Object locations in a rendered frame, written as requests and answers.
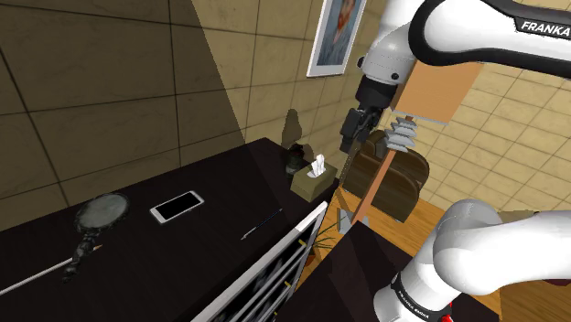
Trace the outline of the orange wooden floor lamp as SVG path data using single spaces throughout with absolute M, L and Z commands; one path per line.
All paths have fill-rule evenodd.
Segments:
M 466 96 L 481 67 L 480 63 L 475 62 L 447 67 L 416 62 L 407 82 L 397 86 L 389 107 L 383 111 L 378 125 L 370 132 L 370 134 L 376 130 L 385 132 L 383 145 L 387 152 L 358 207 L 355 210 L 339 212 L 338 219 L 341 219 L 341 223 L 338 228 L 341 233 L 347 232 L 357 221 L 367 222 L 366 211 L 373 207 L 373 198 L 396 152 L 406 152 L 408 148 L 414 150 L 416 122 L 420 120 L 446 125 Z M 350 158 L 342 171 L 341 188 L 352 159 L 364 143 L 353 141 L 349 152 Z

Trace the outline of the dark small vase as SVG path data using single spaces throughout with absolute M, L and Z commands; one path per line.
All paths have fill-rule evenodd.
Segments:
M 289 177 L 292 177 L 299 169 L 302 168 L 304 155 L 305 152 L 303 146 L 300 144 L 294 143 L 288 148 L 285 172 Z

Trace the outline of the olive tissue box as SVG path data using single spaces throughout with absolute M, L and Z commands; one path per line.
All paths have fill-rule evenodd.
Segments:
M 323 155 L 294 174 L 291 190 L 307 202 L 312 201 L 333 184 L 338 169 Z

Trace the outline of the small green potted plant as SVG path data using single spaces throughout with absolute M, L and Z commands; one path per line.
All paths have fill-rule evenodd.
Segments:
M 327 236 L 334 227 L 338 227 L 341 223 L 341 219 L 337 220 L 335 223 L 330 224 L 328 227 L 322 229 L 320 232 L 317 233 L 316 239 L 313 242 L 313 245 L 309 249 L 309 253 L 307 256 L 307 261 L 305 266 L 308 267 L 312 262 L 315 260 L 317 256 L 317 249 L 332 249 L 333 246 L 327 244 L 327 241 L 334 241 L 334 237 Z

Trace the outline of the dark blue pen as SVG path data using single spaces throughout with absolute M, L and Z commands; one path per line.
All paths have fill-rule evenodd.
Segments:
M 275 215 L 279 214 L 280 212 L 282 212 L 283 209 L 280 208 L 278 210 L 276 210 L 272 215 L 270 215 L 269 217 L 267 217 L 266 219 L 264 219 L 262 222 L 260 222 L 259 224 L 257 224 L 255 227 L 251 228 L 249 231 L 247 231 L 242 237 L 241 237 L 241 241 L 245 240 L 249 235 L 251 235 L 254 231 L 256 231 L 257 229 L 261 228 L 262 226 L 265 225 L 265 223 L 267 221 L 269 221 L 270 219 L 272 219 Z

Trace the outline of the dark robot stand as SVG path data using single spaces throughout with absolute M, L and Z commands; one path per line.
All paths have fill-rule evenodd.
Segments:
M 378 322 L 375 292 L 410 260 L 409 254 L 358 222 L 281 306 L 275 322 Z

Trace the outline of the white smartphone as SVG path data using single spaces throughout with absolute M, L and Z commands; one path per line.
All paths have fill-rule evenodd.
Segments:
M 191 190 L 154 206 L 149 210 L 149 213 L 157 220 L 158 223 L 164 224 L 181 216 L 182 214 L 192 211 L 204 202 L 205 200 L 203 197 L 197 194 L 194 190 Z

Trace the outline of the dark chest of drawers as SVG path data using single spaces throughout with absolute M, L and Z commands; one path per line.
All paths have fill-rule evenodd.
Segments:
M 291 190 L 285 149 L 262 138 L 123 188 L 130 209 L 78 274 L 63 271 L 0 296 L 0 322 L 190 322 L 319 204 Z M 194 190 L 205 202 L 160 224 L 154 206 Z M 245 240 L 241 237 L 272 215 Z M 0 290 L 71 257 L 68 207 L 0 231 Z

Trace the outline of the black round hand mirror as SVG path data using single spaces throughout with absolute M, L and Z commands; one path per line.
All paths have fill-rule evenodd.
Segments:
M 122 220 L 129 208 L 128 197 L 121 193 L 102 194 L 81 206 L 76 214 L 74 227 L 82 235 L 82 239 L 64 269 L 63 283 L 70 282 L 78 274 L 81 261 L 94 251 L 98 236 Z

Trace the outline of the white pencil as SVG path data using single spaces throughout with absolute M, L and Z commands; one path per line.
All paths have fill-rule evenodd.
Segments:
M 34 281 L 37 281 L 37 280 L 43 278 L 44 276 L 54 275 L 55 272 L 60 272 L 62 269 L 64 269 L 71 262 L 72 262 L 72 258 L 70 257 L 70 258 L 68 258 L 68 259 L 66 259 L 60 263 L 56 263 L 56 264 L 50 266 L 49 268 L 44 269 L 44 270 L 42 270 L 36 274 L 32 274 L 31 276 L 0 290 L 0 296 L 6 295 L 6 294 L 24 286 L 25 284 L 30 284 Z

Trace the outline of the framed portrait wall picture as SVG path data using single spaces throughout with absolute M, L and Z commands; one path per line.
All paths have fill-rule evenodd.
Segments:
M 307 77 L 342 75 L 367 0 L 324 0 Z

